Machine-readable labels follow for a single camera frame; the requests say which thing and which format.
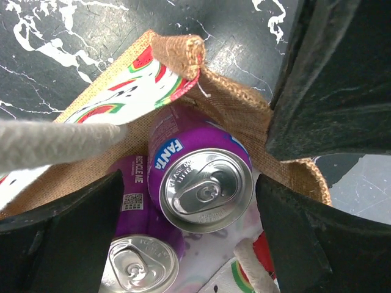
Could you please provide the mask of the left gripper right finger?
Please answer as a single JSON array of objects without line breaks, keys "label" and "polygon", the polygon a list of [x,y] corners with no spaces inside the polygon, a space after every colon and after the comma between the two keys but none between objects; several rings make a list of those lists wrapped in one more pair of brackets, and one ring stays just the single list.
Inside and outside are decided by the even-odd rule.
[{"label": "left gripper right finger", "polygon": [[281,292],[390,292],[390,225],[315,201],[264,174],[255,192]]}]

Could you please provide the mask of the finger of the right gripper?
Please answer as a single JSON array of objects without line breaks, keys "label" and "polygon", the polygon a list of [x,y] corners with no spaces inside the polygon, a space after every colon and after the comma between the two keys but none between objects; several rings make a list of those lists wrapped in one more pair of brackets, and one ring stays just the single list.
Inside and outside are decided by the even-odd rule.
[{"label": "finger of the right gripper", "polygon": [[389,1],[300,1],[284,62],[271,155],[390,154]]}]

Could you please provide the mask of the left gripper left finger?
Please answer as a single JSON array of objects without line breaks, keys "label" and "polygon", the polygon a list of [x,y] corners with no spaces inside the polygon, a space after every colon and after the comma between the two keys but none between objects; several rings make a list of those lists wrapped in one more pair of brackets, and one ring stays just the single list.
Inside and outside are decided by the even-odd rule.
[{"label": "left gripper left finger", "polygon": [[1,220],[1,292],[98,292],[123,191],[117,170]]}]

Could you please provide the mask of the burlap watermelon canvas bag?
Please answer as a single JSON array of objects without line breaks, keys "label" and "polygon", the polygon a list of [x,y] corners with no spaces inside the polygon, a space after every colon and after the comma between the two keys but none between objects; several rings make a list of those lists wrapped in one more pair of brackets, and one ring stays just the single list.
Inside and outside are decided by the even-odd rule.
[{"label": "burlap watermelon canvas bag", "polygon": [[1,121],[2,292],[164,292],[183,232],[237,221],[253,169],[330,204],[312,160],[266,151],[260,93],[204,55],[147,31],[56,121]]}]

